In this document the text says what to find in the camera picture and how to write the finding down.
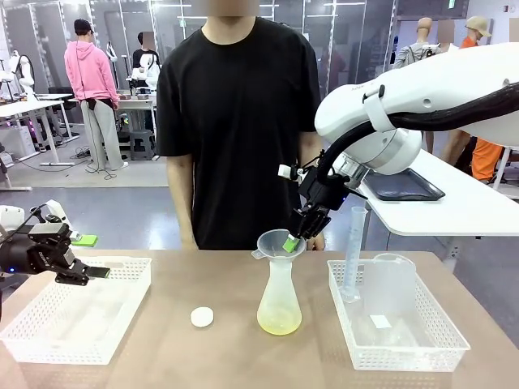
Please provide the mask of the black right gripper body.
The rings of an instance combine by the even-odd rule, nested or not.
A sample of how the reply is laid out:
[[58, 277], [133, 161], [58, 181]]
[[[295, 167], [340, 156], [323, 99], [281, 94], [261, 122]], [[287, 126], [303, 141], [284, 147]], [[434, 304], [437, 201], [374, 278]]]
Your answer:
[[305, 199], [304, 209], [324, 208], [337, 211], [348, 197], [350, 190], [344, 185], [342, 176], [332, 176], [331, 182], [318, 179], [317, 168], [311, 166], [303, 178], [298, 193]]

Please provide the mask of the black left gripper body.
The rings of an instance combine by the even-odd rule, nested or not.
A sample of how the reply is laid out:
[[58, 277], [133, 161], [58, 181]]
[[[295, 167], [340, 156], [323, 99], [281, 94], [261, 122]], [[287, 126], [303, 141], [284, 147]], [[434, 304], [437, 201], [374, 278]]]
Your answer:
[[1, 244], [1, 271], [35, 275], [72, 269], [75, 256], [71, 240], [56, 234], [15, 234]]

